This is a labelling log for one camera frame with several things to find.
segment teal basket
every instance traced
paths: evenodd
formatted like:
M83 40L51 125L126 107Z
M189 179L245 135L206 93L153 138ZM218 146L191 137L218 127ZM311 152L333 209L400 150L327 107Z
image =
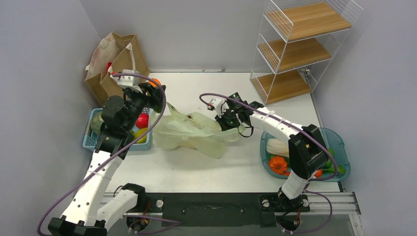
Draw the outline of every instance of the teal basket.
M91 119L96 113L98 113L102 110L103 110L103 108L93 109L91 111L89 122L87 124L86 134L85 134L84 140L83 140L83 147L85 147L85 148L87 148L88 150L91 150L91 151L94 151L94 147L97 144L97 139L98 139L98 135L95 134L90 127ZM152 109L144 108L142 113L149 114L149 116L150 116L151 113L152 113ZM132 131L135 132L135 133L138 130L139 130L139 128L136 127L136 126L132 129ZM147 138L146 138L145 143L143 143L143 144L134 144L134 145L130 146L129 151L149 150L151 145L152 145L152 130L147 134Z
M342 140L342 138L333 130L331 129L326 129L326 128L319 128L322 136L323 136L323 140L326 144L327 148L331 148L334 151L334 160L336 161L336 164L342 165L342 167L346 170L346 172L344 174L341 173L337 173L337 175L331 179L328 179L326 181L330 181L330 182L340 182L340 181L344 181L350 174L351 172L351 164L348 161L348 157L346 155L346 151L345 151L345 144ZM272 156L272 154L267 153L267 141L268 139L274 139L275 137L270 135L267 132L264 132L262 134L262 138L261 138L261 159L262 159L262 165L264 166L265 170L268 171L268 173L270 173L271 175L277 177L277 178L288 178L288 176L283 176L283 175L279 175L277 173L275 173L274 171L272 171L269 166L268 166L268 161ZM330 176L331 173L329 174L323 174L321 177L327 177Z

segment red apple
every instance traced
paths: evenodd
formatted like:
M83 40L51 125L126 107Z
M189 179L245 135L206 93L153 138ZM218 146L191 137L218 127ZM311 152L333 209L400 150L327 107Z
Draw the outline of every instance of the red apple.
M140 114L138 120L136 121L136 126L140 129L146 128L149 124L149 115L148 114Z

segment table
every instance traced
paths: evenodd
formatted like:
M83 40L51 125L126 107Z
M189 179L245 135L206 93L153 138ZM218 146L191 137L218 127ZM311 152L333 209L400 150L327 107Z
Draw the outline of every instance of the table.
M199 95L204 92L227 96L239 92L248 103L260 101L249 81L250 73L151 73L149 76L167 86L167 101L185 114L199 112L215 117L215 112L208 111L199 100ZM319 126L309 94L268 107L292 122ZM252 137L228 143L220 159L185 147L130 151L106 192L114 192L118 186L128 182L142 185L150 193L276 192L285 179L271 176L261 164L259 145L262 132L255 129ZM313 182L308 189L339 191L337 182Z

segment plastic bag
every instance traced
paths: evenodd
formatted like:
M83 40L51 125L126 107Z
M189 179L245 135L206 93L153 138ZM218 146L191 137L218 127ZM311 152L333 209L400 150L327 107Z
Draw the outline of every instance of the plastic bag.
M169 103L167 107L171 115L163 116L152 130L153 142L159 148L172 149L183 146L220 158L226 148L226 142L234 142L240 138L237 128L222 131L216 121L201 113L193 112L186 115ZM158 115L152 113L152 123Z

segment yellow fruit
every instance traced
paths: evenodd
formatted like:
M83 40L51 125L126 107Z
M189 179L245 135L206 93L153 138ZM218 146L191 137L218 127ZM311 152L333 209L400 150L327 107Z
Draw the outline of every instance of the yellow fruit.
M148 130L148 128L140 129L138 132L135 133L135 139L139 138L143 133L145 133ZM136 143L137 144L144 144L146 142L146 137L148 135L145 135L143 138L139 139Z

